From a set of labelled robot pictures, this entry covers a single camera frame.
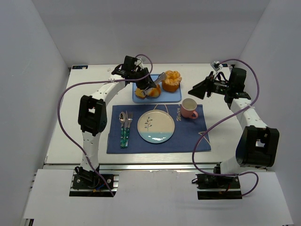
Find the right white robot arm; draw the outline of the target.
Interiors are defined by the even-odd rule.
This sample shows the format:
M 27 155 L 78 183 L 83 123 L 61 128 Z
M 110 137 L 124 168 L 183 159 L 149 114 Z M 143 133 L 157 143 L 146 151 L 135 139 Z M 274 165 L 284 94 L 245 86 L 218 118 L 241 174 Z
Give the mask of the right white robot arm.
M 234 68 L 227 80 L 222 73 L 210 73 L 193 86 L 188 94 L 200 99 L 212 93 L 224 96 L 224 101 L 236 116 L 243 130 L 235 155 L 214 168 L 215 175 L 234 176 L 244 172 L 244 167 L 269 168 L 275 163 L 279 131 L 264 123 L 253 108 L 254 101 L 244 91 L 246 70 Z

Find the pink mug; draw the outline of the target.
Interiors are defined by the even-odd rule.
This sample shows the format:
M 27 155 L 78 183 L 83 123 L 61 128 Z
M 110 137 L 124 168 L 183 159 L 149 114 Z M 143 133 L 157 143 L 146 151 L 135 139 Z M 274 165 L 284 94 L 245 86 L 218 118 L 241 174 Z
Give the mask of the pink mug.
M 198 113 L 196 112 L 198 104 L 195 100 L 191 98 L 186 98 L 182 101 L 180 112 L 184 118 L 196 119 L 198 118 Z

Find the left blue corner label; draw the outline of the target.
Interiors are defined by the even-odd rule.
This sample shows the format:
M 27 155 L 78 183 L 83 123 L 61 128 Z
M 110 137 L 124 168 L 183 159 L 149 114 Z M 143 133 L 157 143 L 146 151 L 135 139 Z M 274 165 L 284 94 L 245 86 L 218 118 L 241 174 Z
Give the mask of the left blue corner label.
M 85 70 L 88 68 L 88 65 L 73 65 L 72 70 Z

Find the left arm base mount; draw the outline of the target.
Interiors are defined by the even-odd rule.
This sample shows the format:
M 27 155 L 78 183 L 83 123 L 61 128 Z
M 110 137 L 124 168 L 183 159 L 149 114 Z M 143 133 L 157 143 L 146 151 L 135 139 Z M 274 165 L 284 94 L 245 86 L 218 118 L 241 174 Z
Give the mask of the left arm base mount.
M 114 174 L 102 174 L 102 177 L 94 171 L 86 171 L 82 167 L 75 167 L 70 197 L 113 197 L 117 191 L 116 176 Z

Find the glazed ring bread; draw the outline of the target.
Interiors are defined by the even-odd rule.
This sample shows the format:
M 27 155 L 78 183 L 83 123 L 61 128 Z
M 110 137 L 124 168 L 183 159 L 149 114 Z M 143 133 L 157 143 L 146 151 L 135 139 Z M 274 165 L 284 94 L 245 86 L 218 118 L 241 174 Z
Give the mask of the glazed ring bread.
M 155 88 L 149 88 L 144 93 L 146 96 L 149 96 L 149 97 L 159 97 L 161 94 L 161 87 L 159 84 L 157 84 L 157 86 Z

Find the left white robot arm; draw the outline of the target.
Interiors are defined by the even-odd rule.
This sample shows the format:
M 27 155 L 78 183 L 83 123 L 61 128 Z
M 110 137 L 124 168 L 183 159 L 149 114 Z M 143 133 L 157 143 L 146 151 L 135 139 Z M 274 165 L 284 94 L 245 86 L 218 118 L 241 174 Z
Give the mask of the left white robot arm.
M 124 63 L 116 66 L 111 76 L 98 91 L 80 99 L 78 123 L 83 136 L 83 157 L 79 167 L 75 168 L 80 180 L 89 188 L 96 188 L 100 183 L 98 148 L 101 133 L 107 125 L 108 103 L 114 96 L 134 82 L 143 94 L 149 94 L 158 84 L 166 79 L 161 73 L 156 80 L 150 76 L 141 59 L 125 56 Z

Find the light blue tray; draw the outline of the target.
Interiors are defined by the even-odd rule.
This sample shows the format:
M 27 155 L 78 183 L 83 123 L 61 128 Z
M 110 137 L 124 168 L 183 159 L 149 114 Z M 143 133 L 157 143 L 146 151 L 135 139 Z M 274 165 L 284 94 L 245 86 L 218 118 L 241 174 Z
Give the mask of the light blue tray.
M 136 104 L 150 104 L 150 103 L 178 103 L 182 100 L 181 88 L 179 87 L 176 92 L 167 92 L 162 88 L 162 82 L 159 83 L 161 87 L 161 94 L 159 97 L 146 96 L 144 99 L 135 96 L 136 84 L 132 85 L 132 100 Z

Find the aluminium front rail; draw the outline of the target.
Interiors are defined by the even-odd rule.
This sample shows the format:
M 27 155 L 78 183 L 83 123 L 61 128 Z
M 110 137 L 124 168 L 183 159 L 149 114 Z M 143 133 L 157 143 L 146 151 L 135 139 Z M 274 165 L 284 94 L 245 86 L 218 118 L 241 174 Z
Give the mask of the aluminium front rail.
M 44 170 L 72 170 L 78 164 L 44 164 Z M 175 171 L 187 171 L 187 172 L 198 172 L 193 164 L 100 164 L 99 170 L 101 171 L 122 171 L 122 170 L 175 170 Z

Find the orange round cake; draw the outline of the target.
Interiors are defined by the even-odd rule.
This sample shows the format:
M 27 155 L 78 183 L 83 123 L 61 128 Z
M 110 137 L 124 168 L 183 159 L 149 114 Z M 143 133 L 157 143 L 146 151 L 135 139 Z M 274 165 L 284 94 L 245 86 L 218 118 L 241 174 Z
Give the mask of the orange round cake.
M 162 88 L 167 92 L 176 92 L 182 81 L 182 77 L 178 71 L 168 70 L 165 72 L 166 79 L 162 81 Z

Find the blue cloth placemat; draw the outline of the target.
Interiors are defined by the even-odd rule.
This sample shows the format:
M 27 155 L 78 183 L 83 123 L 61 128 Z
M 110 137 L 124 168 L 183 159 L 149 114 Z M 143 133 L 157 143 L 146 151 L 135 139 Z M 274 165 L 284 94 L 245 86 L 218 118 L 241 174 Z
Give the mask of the blue cloth placemat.
M 144 140 L 137 128 L 138 120 L 150 110 L 162 110 L 173 118 L 175 130 L 170 139 L 160 144 L 154 144 Z M 130 125 L 130 135 L 127 148 L 121 148 L 121 112 L 132 112 L 133 121 Z M 112 107 L 111 127 L 108 135 L 107 154 L 137 154 L 137 153 L 189 153 L 193 150 L 200 135 L 207 130 L 203 113 L 203 106 L 196 108 L 198 118 L 183 118 L 180 113 L 180 105 L 114 105 Z

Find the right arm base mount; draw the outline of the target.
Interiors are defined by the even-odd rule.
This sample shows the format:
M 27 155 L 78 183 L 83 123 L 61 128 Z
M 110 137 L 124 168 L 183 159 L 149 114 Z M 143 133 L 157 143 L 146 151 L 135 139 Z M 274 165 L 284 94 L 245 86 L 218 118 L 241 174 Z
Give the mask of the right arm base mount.
M 197 186 L 199 200 L 238 200 L 242 199 L 238 177 L 221 176 L 220 162 L 213 172 L 198 173 L 191 183 Z

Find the white and blue plate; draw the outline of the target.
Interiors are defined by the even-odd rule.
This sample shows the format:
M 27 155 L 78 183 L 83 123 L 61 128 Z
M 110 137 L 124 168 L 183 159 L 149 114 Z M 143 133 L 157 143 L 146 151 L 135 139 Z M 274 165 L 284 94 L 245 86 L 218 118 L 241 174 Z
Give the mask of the white and blue plate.
M 137 130 L 142 139 L 160 144 L 168 141 L 175 130 L 173 118 L 162 110 L 151 110 L 141 115 Z

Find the sliced loaf bread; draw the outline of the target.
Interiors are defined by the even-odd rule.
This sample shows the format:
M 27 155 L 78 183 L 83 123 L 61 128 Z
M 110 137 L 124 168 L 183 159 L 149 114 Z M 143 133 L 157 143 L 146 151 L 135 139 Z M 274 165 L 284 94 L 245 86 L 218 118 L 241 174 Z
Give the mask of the sliced loaf bread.
M 135 90 L 135 96 L 141 99 L 144 99 L 146 95 L 144 94 L 143 90 L 136 88 Z

